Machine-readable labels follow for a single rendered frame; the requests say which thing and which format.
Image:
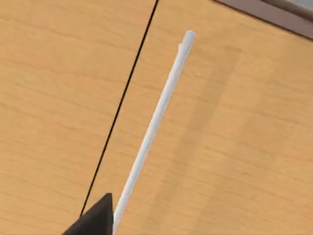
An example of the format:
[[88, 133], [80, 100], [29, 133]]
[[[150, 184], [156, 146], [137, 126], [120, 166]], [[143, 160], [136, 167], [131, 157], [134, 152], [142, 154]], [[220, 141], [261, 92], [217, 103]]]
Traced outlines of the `wooden cupboard door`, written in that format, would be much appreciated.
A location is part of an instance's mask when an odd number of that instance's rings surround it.
[[155, 0], [0, 0], [0, 235], [79, 216]]
[[313, 235], [313, 41], [211, 0], [159, 1], [89, 204], [119, 199], [189, 29], [117, 235]]

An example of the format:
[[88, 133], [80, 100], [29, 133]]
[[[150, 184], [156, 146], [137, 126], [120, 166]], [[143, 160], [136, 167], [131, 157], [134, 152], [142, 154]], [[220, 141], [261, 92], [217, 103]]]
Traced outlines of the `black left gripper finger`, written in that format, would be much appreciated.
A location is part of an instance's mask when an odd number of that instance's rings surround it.
[[112, 235], [112, 193], [106, 193], [62, 235]]

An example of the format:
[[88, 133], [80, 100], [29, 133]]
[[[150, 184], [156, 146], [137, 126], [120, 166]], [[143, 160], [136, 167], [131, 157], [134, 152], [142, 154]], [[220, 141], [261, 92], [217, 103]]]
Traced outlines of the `dark brown cupboard top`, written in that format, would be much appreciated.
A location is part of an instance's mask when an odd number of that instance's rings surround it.
[[313, 7], [290, 0], [212, 0], [313, 41]]

